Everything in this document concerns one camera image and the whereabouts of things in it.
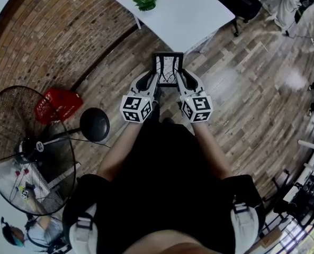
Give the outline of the person's left forearm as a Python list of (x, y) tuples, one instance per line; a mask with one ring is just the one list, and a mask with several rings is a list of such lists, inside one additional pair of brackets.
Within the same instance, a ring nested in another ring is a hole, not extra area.
[(98, 166), (96, 175), (112, 181), (120, 171), (142, 128), (141, 123), (128, 123)]

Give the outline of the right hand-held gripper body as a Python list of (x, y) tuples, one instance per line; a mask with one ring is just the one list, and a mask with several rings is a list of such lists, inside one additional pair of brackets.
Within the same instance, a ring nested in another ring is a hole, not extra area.
[(191, 95), (181, 95), (181, 111), (190, 123), (206, 122), (212, 112), (212, 99), (204, 90)]

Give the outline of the black framed picture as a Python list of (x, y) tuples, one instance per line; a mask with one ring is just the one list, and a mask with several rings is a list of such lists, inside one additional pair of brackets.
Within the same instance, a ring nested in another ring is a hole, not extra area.
[(155, 52), (152, 54), (152, 71), (159, 87), (177, 87), (176, 74), (183, 69), (184, 53)]

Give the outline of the green potted plant white pot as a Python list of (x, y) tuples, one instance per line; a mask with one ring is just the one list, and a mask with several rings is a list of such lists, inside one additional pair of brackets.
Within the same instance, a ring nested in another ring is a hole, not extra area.
[(146, 12), (151, 11), (156, 7), (158, 0), (132, 0), (139, 11)]

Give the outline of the white side table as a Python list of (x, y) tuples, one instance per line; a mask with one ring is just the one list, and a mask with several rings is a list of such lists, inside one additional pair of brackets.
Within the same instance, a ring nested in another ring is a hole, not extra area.
[(34, 187), (35, 199), (44, 208), (45, 215), (60, 211), (74, 188), (76, 170), (80, 163), (67, 170), (47, 173), (35, 163), (20, 166), (12, 162), (1, 164), (0, 194), (9, 205), (18, 211), (39, 216), (37, 206), (30, 205), (25, 189), (29, 184)]

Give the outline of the black pedestal fan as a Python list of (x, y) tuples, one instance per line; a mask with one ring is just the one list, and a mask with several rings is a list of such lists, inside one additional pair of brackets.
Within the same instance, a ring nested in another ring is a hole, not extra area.
[(4, 162), (20, 166), (35, 163), (47, 173), (67, 170), (77, 164), (71, 136), (81, 133), (86, 142), (101, 143), (110, 123), (99, 108), (85, 110), (76, 129), (62, 121), (42, 124), (34, 108), (44, 96), (25, 86), (12, 86), (0, 92), (0, 173)]

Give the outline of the red plastic crate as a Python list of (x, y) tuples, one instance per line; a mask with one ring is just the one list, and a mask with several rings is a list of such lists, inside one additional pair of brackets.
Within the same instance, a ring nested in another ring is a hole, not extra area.
[(42, 124), (65, 121), (83, 104), (82, 98), (70, 90), (50, 88), (44, 99), (38, 101), (34, 108), (35, 117)]

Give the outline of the person's left shoe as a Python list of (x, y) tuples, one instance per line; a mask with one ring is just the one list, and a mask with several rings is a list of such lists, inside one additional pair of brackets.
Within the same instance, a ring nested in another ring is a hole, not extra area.
[(152, 113), (150, 116), (150, 119), (156, 122), (159, 122), (159, 118), (160, 118), (160, 104), (158, 101), (154, 100), (152, 103)]

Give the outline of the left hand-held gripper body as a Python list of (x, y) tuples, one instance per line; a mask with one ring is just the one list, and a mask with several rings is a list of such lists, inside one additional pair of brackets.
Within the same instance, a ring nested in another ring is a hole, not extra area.
[(126, 122), (144, 123), (152, 113), (155, 90), (139, 91), (133, 88), (123, 95), (120, 112)]

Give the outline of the person's black clothing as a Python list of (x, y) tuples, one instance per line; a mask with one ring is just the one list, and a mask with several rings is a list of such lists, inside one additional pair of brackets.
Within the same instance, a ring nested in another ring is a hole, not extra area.
[(162, 230), (221, 254), (245, 254), (265, 218), (250, 175), (216, 177), (193, 129), (148, 119), (112, 181), (79, 179), (62, 222), (76, 254), (123, 254)]

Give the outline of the person's right forearm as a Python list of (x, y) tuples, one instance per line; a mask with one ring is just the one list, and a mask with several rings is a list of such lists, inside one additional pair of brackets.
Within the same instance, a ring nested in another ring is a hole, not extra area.
[(210, 132), (208, 125), (205, 122), (197, 122), (192, 123), (192, 128), (213, 174), (220, 179), (232, 177), (228, 158)]

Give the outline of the black office chair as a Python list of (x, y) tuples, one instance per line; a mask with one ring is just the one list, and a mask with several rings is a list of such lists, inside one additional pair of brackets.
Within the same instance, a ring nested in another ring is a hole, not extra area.
[(229, 9), (235, 18), (231, 21), (235, 27), (234, 36), (239, 36), (237, 27), (237, 17), (243, 19), (244, 23), (248, 23), (250, 20), (256, 17), (259, 13), (262, 4), (259, 0), (219, 0), (227, 9)]
[(303, 184), (295, 182), (287, 193), (279, 198), (273, 208), (284, 223), (291, 216), (299, 226), (306, 228), (314, 220), (314, 171)]

